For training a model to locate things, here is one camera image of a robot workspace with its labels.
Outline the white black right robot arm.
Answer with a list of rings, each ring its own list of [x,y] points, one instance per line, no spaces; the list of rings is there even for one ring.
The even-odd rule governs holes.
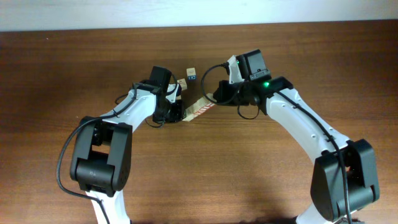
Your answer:
[[[304,102],[285,77],[271,76],[259,49],[233,55],[220,65],[228,80],[213,98],[226,106],[257,106],[279,123],[313,163],[311,206],[294,223],[354,223],[352,214],[380,197],[374,149],[352,141]]]

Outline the red X wooden block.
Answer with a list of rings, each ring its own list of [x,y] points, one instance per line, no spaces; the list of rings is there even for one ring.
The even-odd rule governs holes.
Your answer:
[[[199,116],[199,115],[201,115],[202,113],[204,113],[207,109],[208,109],[209,107],[208,107],[208,105],[206,104],[206,103],[200,103],[200,102],[196,102],[194,105],[193,105],[193,114],[195,115],[195,116]]]

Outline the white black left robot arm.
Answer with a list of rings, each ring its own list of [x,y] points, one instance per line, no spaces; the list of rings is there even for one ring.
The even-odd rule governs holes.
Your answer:
[[[123,188],[131,170],[132,134],[148,117],[154,128],[184,119],[181,86],[170,83],[174,79],[170,70],[154,66],[150,77],[134,83],[115,108],[84,117],[72,132],[76,141],[70,177],[91,200],[98,223],[131,222]]]

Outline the yellow sided wooden block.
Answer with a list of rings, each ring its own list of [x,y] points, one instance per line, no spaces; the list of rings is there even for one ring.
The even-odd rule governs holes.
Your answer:
[[[188,107],[186,109],[186,114],[193,114],[194,118],[196,118],[197,117],[197,114],[196,114],[197,111],[198,111],[198,108],[196,108],[193,105],[191,105],[190,107]]]

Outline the red bottom wooden block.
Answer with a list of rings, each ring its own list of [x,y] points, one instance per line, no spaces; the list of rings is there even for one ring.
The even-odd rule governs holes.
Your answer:
[[[208,101],[208,99],[206,99],[205,97],[202,97],[201,99],[200,99],[200,111],[206,111],[206,110],[208,110],[208,109],[210,109],[210,108],[212,108],[214,105],[212,105],[209,101]]]

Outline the green Z wooden block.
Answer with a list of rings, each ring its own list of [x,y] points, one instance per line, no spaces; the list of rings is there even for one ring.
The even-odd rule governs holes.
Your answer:
[[[184,117],[184,119],[182,119],[182,121],[190,122],[193,118],[194,118],[193,114],[186,114],[186,116]]]

